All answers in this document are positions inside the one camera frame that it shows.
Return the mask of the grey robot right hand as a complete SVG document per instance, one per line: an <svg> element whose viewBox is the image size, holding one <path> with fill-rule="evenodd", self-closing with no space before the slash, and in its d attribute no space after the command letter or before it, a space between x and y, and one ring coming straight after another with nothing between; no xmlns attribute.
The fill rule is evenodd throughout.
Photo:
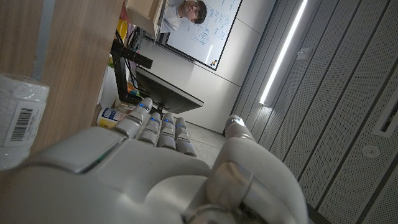
<svg viewBox="0 0 398 224"><path fill-rule="evenodd" d="M294 175L230 116L212 166L182 119L151 119L145 99L112 129L82 130L1 180L2 223L307 223Z"/></svg>

